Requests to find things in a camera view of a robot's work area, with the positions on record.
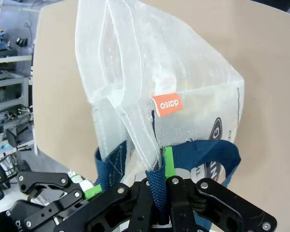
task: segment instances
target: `table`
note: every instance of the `table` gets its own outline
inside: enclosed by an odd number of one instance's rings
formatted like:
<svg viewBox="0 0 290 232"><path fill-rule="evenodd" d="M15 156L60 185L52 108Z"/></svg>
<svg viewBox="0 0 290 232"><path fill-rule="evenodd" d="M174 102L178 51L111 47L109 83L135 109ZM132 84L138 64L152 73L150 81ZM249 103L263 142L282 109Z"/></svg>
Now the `table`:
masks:
<svg viewBox="0 0 290 232"><path fill-rule="evenodd" d="M144 0L189 24L245 80L230 189L290 231L290 14L248 0ZM40 150L96 178L96 136L74 54L77 1L41 10L33 105Z"/></svg>

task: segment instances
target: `white bag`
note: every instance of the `white bag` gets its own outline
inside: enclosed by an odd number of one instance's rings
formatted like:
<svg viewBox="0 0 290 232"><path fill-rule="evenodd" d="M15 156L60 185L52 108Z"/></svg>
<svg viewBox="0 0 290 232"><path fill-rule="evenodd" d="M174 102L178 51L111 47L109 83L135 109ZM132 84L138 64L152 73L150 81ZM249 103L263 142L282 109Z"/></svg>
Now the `white bag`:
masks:
<svg viewBox="0 0 290 232"><path fill-rule="evenodd" d="M103 159L131 138L153 170L160 147L209 139L217 118L234 141L244 81L176 17L138 0L79 0L75 52ZM182 110L158 117L151 98L171 93Z"/></svg>

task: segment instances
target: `bolt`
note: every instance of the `bolt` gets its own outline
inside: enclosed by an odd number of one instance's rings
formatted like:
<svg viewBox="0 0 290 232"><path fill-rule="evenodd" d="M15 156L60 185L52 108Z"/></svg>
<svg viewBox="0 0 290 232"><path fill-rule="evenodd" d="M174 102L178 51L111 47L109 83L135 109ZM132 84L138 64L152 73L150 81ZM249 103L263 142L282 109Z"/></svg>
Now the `bolt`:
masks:
<svg viewBox="0 0 290 232"><path fill-rule="evenodd" d="M208 188L208 184L206 182L202 182L201 183L201 188L207 189Z"/></svg>
<svg viewBox="0 0 290 232"><path fill-rule="evenodd" d="M119 189L117 190L117 192L120 193L120 194L123 193L124 191L125 191L124 188L119 188Z"/></svg>
<svg viewBox="0 0 290 232"><path fill-rule="evenodd" d="M173 183L174 185L177 185L177 184L179 183L179 180L178 180L177 178L173 178L173 179L172 179L172 183Z"/></svg>
<svg viewBox="0 0 290 232"><path fill-rule="evenodd" d="M268 230L270 230L270 228L271 228L271 224L268 223L268 222L265 222L265 223L263 223L262 228L263 228L265 231L268 231Z"/></svg>

